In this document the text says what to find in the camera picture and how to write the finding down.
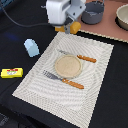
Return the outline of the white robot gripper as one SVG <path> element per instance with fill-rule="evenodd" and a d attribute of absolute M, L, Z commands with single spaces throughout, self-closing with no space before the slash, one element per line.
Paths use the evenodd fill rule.
<path fill-rule="evenodd" d="M 85 10 L 85 2 L 86 0 L 47 0 L 46 10 L 49 23 L 62 26 L 68 18 L 75 21 Z M 66 34 L 71 34 L 72 24 L 64 25 Z"/>

